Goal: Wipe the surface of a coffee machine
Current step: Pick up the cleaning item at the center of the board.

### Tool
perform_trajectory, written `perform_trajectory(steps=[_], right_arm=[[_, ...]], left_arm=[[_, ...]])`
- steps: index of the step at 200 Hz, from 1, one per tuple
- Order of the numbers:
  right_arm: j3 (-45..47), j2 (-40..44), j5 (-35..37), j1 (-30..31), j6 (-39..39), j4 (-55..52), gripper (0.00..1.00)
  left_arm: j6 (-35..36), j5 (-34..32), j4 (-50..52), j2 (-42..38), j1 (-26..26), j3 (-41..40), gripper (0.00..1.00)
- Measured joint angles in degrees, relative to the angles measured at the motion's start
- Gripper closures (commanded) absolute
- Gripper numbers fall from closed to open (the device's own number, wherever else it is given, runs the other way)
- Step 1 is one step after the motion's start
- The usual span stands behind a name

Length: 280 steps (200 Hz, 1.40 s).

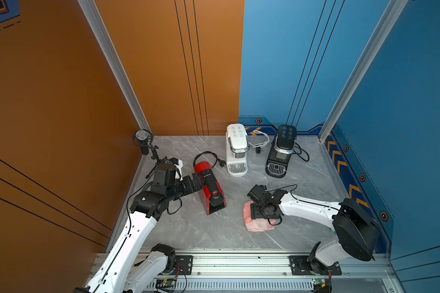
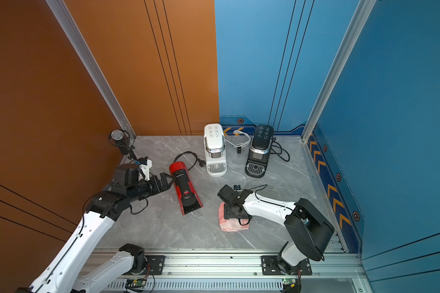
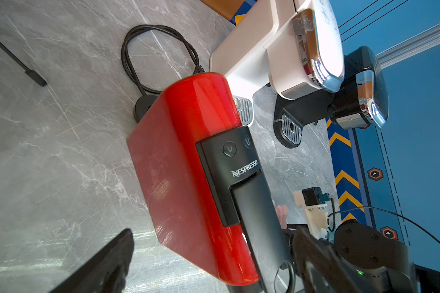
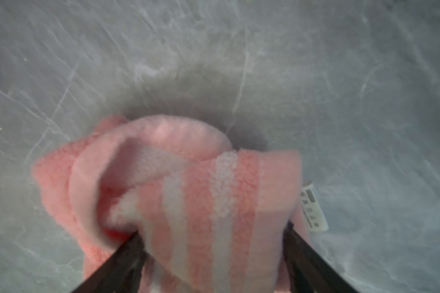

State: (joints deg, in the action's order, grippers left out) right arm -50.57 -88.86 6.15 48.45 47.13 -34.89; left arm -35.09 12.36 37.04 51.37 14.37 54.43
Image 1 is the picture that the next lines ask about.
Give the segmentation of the pink towel cloth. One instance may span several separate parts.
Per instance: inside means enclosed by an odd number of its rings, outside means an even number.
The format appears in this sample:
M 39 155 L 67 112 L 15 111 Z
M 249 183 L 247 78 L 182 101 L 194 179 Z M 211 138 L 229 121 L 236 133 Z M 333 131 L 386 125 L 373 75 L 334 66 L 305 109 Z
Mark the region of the pink towel cloth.
M 275 229 L 273 223 L 275 220 L 267 221 L 266 219 L 253 219 L 251 217 L 251 205 L 253 201 L 248 201 L 243 206 L 243 220 L 245 227 L 250 232 L 264 232 Z

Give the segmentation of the red Nespresso coffee machine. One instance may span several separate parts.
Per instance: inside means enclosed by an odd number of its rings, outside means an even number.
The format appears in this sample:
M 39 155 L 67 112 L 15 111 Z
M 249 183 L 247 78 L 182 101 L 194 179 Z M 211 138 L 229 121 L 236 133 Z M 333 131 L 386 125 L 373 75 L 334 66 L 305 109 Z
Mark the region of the red Nespresso coffee machine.
M 204 205 L 206 214 L 209 216 L 226 207 L 224 192 L 218 183 L 210 164 L 207 161 L 194 165 L 195 172 L 199 175 L 203 184 L 203 195 L 200 199 Z

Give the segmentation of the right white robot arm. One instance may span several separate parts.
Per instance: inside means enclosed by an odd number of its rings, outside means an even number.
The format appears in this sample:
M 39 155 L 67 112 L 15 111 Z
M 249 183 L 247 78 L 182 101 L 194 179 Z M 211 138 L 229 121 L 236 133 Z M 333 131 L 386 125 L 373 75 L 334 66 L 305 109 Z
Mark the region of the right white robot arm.
M 249 192 L 250 218 L 272 220 L 280 225 L 283 217 L 298 217 L 329 228 L 335 236 L 318 241 L 305 261 L 296 266 L 313 275 L 328 275 L 337 269 L 339 261 L 353 258 L 359 261 L 373 261 L 374 251 L 380 237 L 380 229 L 361 205 L 352 199 L 341 202 L 321 201 L 293 194 L 291 191 L 255 185 Z

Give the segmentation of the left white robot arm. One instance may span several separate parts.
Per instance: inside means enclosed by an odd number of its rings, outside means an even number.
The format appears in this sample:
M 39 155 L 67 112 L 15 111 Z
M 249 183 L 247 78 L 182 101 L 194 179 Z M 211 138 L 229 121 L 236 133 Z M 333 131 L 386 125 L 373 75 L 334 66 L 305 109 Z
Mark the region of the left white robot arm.
M 158 244 L 138 266 L 134 262 L 143 243 L 172 201 L 202 189 L 195 173 L 180 176 L 177 167 L 168 165 L 147 180 L 126 207 L 127 221 L 114 247 L 95 275 L 76 293 L 141 293 L 163 272 L 170 273 L 176 262 L 175 248 Z

